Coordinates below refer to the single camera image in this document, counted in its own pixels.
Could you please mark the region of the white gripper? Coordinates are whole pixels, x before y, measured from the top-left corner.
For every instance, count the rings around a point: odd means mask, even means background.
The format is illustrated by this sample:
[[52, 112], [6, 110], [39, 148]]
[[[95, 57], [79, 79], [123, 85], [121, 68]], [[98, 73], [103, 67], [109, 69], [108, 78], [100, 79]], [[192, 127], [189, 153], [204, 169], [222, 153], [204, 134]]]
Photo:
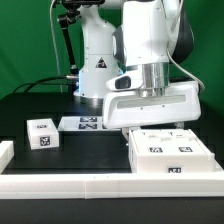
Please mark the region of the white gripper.
[[184, 129], [185, 121], [201, 115], [196, 81], [172, 83], [163, 96], [140, 97], [137, 91], [110, 92], [103, 103], [103, 124], [107, 129], [122, 128], [129, 146], [129, 128], [174, 123]]

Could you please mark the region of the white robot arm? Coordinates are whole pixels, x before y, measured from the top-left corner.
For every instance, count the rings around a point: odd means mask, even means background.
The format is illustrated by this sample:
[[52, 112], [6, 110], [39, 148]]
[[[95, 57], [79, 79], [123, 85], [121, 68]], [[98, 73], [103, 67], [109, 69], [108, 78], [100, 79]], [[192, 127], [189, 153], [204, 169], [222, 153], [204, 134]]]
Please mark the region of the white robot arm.
[[78, 94], [103, 103], [105, 128], [200, 117], [200, 80], [169, 80], [169, 66], [193, 46], [184, 0], [81, 0], [78, 11], [85, 54]]

